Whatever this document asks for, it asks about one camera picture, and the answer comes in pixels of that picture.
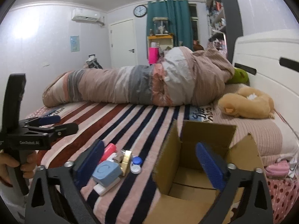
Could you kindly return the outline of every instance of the white door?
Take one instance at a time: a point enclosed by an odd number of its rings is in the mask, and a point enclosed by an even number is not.
[[[110,25],[110,43],[113,68],[137,65],[133,19]]]

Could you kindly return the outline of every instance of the green plush toy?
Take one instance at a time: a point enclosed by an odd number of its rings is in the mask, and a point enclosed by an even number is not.
[[[235,84],[235,83],[244,83],[248,81],[248,74],[246,71],[240,69],[240,68],[235,68],[235,75],[231,80],[228,80],[226,84]]]

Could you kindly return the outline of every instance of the rolled-up comforter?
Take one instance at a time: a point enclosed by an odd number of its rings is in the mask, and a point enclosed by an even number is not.
[[[196,52],[175,47],[151,66],[66,72],[42,97],[47,107],[79,101],[201,106],[220,96],[233,75],[233,66],[212,46]]]

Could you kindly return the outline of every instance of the air conditioner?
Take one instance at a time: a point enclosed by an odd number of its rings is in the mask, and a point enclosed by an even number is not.
[[[99,12],[83,8],[76,8],[72,12],[73,21],[99,22],[100,17]]]

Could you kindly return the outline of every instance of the fish tank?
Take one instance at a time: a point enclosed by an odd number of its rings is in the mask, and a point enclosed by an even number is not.
[[[168,18],[155,17],[152,19],[154,22],[155,35],[168,35]]]

